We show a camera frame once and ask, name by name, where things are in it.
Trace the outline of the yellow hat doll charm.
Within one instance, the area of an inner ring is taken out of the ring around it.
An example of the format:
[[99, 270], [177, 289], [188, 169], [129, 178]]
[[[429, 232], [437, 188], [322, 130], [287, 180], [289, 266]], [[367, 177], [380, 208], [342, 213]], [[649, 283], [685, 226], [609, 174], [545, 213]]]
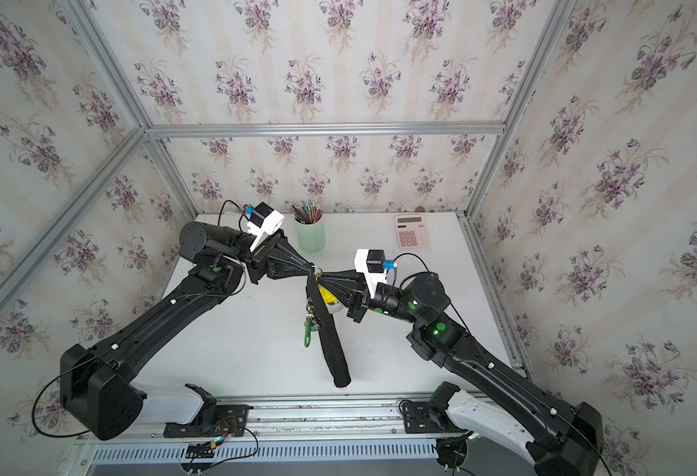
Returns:
[[326, 288], [322, 287], [321, 285], [318, 285], [318, 289], [329, 313], [338, 313], [339, 311], [342, 311], [345, 308], [341, 301]]

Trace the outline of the green carabiner key charm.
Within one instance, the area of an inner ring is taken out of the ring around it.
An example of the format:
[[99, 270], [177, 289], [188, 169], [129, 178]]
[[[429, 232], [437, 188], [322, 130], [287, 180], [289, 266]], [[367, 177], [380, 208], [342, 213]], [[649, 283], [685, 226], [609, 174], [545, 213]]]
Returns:
[[312, 303], [306, 305], [306, 319], [304, 322], [304, 339], [303, 345], [305, 348], [309, 348], [312, 342], [312, 336], [315, 332], [319, 331], [319, 321], [316, 317], [316, 311]]

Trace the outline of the black fabric shoulder bag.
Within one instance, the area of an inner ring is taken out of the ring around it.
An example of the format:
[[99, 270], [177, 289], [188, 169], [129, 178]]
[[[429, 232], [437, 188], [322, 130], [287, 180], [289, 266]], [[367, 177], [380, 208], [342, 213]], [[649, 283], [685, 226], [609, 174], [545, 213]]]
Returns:
[[319, 327], [319, 341], [326, 365], [333, 378], [334, 385], [344, 389], [350, 385], [350, 370], [348, 362], [338, 335], [334, 317], [330, 314], [327, 305], [320, 293], [318, 280], [314, 268], [311, 268], [307, 276], [306, 297], [308, 311], [313, 321]]

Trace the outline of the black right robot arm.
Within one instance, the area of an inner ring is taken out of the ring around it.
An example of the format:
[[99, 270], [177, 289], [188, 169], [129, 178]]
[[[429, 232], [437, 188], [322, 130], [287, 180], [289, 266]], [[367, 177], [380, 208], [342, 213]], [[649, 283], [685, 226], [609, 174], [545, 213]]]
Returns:
[[576, 406], [542, 390], [489, 352], [447, 314], [451, 299], [438, 274], [419, 272], [398, 288], [374, 286], [356, 271], [312, 274], [306, 296], [314, 307], [328, 369], [338, 388], [352, 382], [334, 317], [321, 292], [327, 290], [362, 319], [375, 311], [412, 325], [407, 339], [423, 360], [476, 386], [491, 404], [481, 404], [455, 384], [442, 383], [429, 400], [439, 428], [481, 434], [532, 464], [539, 475], [592, 475], [602, 464], [602, 418], [586, 402]]

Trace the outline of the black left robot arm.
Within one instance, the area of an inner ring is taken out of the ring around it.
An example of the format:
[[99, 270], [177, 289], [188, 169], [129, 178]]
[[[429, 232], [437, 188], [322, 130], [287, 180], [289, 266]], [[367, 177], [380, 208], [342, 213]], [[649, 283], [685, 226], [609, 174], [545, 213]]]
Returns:
[[257, 283], [308, 276], [313, 263], [278, 230], [267, 238], [199, 221], [187, 223], [179, 254], [192, 264], [180, 284], [134, 322], [90, 348], [70, 347], [60, 359], [60, 404], [99, 440], [135, 424], [219, 424], [215, 398], [197, 385], [176, 390], [136, 384], [148, 361], [185, 327], [233, 297], [243, 278]]

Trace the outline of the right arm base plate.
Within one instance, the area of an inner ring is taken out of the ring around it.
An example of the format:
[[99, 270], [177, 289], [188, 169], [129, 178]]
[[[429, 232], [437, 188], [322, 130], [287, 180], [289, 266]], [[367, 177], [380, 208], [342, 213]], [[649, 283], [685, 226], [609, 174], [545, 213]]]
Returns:
[[467, 430], [456, 426], [444, 413], [431, 412], [427, 401], [401, 400], [398, 412], [402, 416], [406, 434], [465, 434]]

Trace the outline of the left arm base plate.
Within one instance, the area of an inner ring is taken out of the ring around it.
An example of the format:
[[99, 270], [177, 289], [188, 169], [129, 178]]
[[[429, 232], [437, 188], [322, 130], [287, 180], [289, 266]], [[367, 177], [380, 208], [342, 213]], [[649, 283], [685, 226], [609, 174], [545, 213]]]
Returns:
[[214, 410], [201, 410], [190, 424], [167, 424], [164, 438], [218, 438], [219, 436], [243, 436], [249, 416], [248, 405], [215, 406]]

